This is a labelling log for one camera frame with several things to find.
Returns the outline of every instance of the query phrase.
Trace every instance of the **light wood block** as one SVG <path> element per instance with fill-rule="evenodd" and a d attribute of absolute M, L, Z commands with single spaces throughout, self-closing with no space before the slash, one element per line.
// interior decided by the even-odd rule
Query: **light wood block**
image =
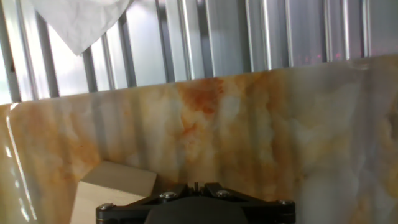
<path fill-rule="evenodd" d="M 155 180 L 155 173 L 102 162 L 80 180 L 70 223 L 94 224 L 99 205 L 127 205 L 150 196 Z"/>

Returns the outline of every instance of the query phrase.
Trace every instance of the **metal screw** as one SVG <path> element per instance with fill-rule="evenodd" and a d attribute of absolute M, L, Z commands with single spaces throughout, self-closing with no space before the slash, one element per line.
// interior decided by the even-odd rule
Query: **metal screw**
<path fill-rule="evenodd" d="M 98 206 L 98 209 L 100 210 L 107 210 L 109 208 L 115 207 L 116 205 L 112 204 L 112 203 L 104 203 L 100 206 Z"/>
<path fill-rule="evenodd" d="M 228 197 L 231 193 L 227 190 L 217 191 L 217 197 Z"/>
<path fill-rule="evenodd" d="M 278 202 L 282 205 L 290 205 L 291 203 L 293 203 L 293 201 L 291 200 L 279 200 Z"/>
<path fill-rule="evenodd" d="M 164 192 L 159 195 L 159 197 L 166 199 L 174 198 L 175 196 L 177 196 L 175 192 Z"/>

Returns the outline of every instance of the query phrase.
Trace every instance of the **corrugated metal wall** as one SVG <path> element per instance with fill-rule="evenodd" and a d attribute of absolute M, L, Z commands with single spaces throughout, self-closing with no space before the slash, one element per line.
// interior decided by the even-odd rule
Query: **corrugated metal wall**
<path fill-rule="evenodd" d="M 396 0 L 135 0 L 79 56 L 1 7 L 0 104 L 398 52 Z"/>

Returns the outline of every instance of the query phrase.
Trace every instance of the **marble-patterned panel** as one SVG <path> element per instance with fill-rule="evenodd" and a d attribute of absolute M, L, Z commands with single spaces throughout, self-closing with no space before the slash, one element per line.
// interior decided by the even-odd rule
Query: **marble-patterned panel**
<path fill-rule="evenodd" d="M 101 160 L 291 198 L 297 223 L 398 223 L 398 56 L 5 105 L 0 145 L 2 223 L 69 223 Z"/>

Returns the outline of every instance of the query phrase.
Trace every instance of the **white paper towel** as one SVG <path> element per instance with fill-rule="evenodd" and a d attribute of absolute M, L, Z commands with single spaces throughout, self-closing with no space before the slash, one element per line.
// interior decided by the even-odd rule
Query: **white paper towel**
<path fill-rule="evenodd" d="M 131 0 L 32 0 L 76 55 L 96 42 L 126 10 Z"/>

